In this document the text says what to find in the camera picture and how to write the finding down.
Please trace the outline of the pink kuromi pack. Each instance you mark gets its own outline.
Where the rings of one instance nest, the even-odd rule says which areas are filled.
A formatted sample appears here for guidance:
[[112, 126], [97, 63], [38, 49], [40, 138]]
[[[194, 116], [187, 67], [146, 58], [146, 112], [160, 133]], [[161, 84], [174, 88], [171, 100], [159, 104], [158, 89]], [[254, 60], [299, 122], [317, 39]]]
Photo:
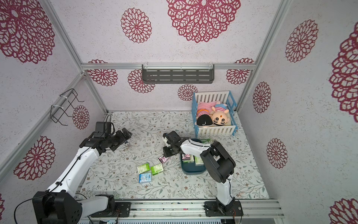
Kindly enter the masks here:
[[164, 164], [168, 161], [168, 157], [165, 157], [164, 155], [162, 155], [158, 158], [158, 160], [160, 161], [161, 164]]
[[190, 161], [191, 155], [190, 154], [182, 154], [181, 159], [182, 159], [182, 161]]

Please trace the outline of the blue tissue pack bottom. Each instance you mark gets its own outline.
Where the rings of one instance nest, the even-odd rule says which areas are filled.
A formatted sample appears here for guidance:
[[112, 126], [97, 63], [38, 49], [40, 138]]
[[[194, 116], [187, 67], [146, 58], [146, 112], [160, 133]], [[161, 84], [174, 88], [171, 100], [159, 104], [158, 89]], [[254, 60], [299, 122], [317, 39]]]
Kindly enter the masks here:
[[152, 173], [148, 172], [148, 173], [139, 174], [140, 184], [150, 183], [151, 181], [152, 181]]

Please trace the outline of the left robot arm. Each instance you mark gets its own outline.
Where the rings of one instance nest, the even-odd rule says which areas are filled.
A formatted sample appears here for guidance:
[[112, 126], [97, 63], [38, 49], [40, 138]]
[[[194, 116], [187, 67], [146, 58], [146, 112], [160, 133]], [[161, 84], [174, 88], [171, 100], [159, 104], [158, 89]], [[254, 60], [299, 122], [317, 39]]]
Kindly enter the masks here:
[[76, 191], [89, 168], [107, 150], [115, 151], [132, 137], [126, 128], [116, 131], [111, 122], [97, 122], [95, 131], [79, 149], [59, 178], [46, 191], [38, 191], [32, 204], [39, 224], [77, 224], [82, 218], [126, 216], [130, 204], [115, 202], [113, 195], [97, 195], [77, 201]]

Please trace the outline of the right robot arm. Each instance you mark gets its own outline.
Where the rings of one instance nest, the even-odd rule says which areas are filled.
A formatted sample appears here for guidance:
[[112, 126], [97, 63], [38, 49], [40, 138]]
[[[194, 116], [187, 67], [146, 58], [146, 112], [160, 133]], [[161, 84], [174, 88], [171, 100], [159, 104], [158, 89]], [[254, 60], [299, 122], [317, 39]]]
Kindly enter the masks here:
[[226, 149], [217, 141], [204, 144], [188, 137], [180, 137], [175, 131], [163, 134], [163, 153], [165, 157], [176, 154], [189, 154], [200, 157], [209, 175], [216, 181], [215, 201], [206, 201], [203, 205], [206, 216], [242, 216], [239, 200], [232, 194], [232, 184], [236, 163]]

